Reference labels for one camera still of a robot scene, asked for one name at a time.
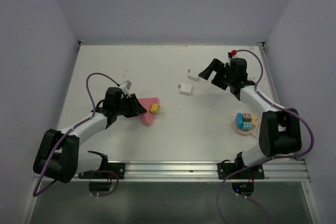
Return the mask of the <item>pink triangular power strip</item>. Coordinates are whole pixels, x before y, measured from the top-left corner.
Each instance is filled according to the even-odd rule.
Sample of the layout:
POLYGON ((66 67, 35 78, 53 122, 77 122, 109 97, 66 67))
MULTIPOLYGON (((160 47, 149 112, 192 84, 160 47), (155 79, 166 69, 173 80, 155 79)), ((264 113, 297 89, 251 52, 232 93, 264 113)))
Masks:
POLYGON ((146 126, 152 125, 155 115, 158 114, 161 109, 159 99, 157 97, 140 98, 139 103, 146 109, 146 112, 140 116, 142 123, 146 126))

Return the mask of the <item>yellow plug adapter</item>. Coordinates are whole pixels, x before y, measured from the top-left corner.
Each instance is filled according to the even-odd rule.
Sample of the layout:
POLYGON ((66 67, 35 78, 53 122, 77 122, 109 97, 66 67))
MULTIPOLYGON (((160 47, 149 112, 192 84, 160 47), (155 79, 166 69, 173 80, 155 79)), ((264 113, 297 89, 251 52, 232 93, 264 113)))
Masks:
POLYGON ((161 106, 157 103, 152 104, 150 107, 150 113, 152 114, 158 114, 161 110, 161 106))

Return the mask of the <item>white charger plug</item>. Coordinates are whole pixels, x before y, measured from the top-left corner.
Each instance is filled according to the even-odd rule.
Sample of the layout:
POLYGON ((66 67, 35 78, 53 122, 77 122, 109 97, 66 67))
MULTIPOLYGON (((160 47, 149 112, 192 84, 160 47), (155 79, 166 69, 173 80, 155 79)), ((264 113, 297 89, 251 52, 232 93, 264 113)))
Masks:
POLYGON ((191 95, 192 94, 193 86, 191 84, 181 83, 178 85, 178 88, 179 88, 179 94, 181 95, 191 95))
POLYGON ((193 69, 188 69, 187 78, 192 80, 192 81, 197 82, 199 80, 198 72, 196 70, 193 70, 193 69))

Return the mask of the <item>blue plug adapter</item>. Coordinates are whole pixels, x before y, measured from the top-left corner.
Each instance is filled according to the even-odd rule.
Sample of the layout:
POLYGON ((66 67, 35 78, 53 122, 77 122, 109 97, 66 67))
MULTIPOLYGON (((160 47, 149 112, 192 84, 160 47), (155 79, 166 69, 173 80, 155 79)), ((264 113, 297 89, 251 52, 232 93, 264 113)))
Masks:
POLYGON ((235 125, 237 129, 241 129, 244 125, 243 114, 237 113, 235 118, 235 125))

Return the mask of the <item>pink round socket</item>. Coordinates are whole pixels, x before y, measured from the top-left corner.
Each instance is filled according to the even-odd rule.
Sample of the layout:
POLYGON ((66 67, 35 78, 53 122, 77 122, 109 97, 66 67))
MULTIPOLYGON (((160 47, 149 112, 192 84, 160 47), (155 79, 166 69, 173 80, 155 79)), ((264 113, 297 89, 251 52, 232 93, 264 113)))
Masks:
POLYGON ((238 127, 236 121, 232 121, 232 128, 238 135, 248 136, 258 131, 259 122, 258 121, 250 121, 250 122, 243 121, 242 127, 238 127))

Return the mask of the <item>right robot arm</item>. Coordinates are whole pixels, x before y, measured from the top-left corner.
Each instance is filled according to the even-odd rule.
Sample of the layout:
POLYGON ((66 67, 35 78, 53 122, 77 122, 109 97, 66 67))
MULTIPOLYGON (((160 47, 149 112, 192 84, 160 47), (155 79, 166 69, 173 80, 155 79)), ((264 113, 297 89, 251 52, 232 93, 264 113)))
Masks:
POLYGON ((258 143, 237 154, 233 163, 218 163, 218 176, 246 178, 262 163, 301 150, 302 140, 298 113, 273 103, 257 89, 257 83, 248 79, 247 61, 232 58, 227 63, 213 59, 199 73, 207 80, 215 73, 211 83, 222 90, 230 90, 237 100, 248 105, 260 119, 258 143))

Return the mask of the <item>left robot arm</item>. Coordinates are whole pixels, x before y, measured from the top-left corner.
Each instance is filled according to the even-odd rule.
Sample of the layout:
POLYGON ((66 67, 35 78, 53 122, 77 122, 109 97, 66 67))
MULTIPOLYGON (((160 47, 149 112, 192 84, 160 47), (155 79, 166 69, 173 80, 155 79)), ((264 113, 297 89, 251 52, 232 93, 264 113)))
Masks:
POLYGON ((121 88, 108 88, 105 98, 98 102, 87 118, 62 130, 45 132, 37 152, 33 171, 62 183, 76 174, 92 173, 104 178, 109 172, 108 157, 89 151, 88 157, 79 156, 79 147, 95 134, 110 127, 119 116, 132 118, 147 113, 137 96, 125 94, 121 88))

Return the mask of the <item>brown pink plug adapter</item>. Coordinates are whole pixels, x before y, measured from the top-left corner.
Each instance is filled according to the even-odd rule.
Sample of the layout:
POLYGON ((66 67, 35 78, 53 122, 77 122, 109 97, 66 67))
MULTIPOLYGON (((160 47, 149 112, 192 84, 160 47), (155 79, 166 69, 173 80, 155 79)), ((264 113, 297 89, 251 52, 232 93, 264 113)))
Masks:
POLYGON ((243 113, 242 116, 244 122, 252 122, 253 117, 250 113, 243 113))

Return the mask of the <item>small yellow plug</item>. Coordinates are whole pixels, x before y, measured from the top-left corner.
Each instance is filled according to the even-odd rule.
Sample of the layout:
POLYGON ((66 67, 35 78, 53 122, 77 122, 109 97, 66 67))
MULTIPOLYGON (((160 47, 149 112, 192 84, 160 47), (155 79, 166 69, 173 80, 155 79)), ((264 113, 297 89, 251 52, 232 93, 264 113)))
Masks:
POLYGON ((253 126, 258 126, 259 125, 259 118, 257 116, 253 116, 251 122, 252 122, 253 126))

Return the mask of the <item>teal plug adapter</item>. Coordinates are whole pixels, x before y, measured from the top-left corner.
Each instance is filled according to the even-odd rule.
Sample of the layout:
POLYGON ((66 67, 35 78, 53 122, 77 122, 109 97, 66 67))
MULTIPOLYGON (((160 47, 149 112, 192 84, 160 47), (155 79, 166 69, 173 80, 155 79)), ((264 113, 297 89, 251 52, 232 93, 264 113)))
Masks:
POLYGON ((251 122, 243 122, 241 128, 242 131, 250 131, 253 129, 253 125, 251 122))

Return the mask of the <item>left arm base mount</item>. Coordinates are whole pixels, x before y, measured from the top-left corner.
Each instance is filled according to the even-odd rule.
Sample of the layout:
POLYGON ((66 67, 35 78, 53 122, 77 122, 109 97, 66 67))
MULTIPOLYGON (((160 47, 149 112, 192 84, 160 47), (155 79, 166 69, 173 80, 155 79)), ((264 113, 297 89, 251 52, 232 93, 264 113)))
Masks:
POLYGON ((78 174, 79 179, 113 179, 118 177, 124 179, 125 163, 112 162, 108 163, 104 168, 100 168, 98 172, 84 172, 78 174))

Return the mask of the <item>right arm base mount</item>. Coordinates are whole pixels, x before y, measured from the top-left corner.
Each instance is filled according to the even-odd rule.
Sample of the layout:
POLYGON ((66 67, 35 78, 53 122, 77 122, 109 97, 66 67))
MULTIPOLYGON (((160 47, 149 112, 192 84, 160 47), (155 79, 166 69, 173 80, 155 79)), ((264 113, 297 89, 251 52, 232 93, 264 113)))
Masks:
POLYGON ((234 162, 229 161, 228 159, 217 163, 217 173, 219 179, 224 179, 228 175, 232 175, 229 179, 264 179, 265 174, 263 166, 255 166, 244 170, 242 172, 237 172, 240 169, 245 168, 246 166, 243 162, 236 158, 234 162))

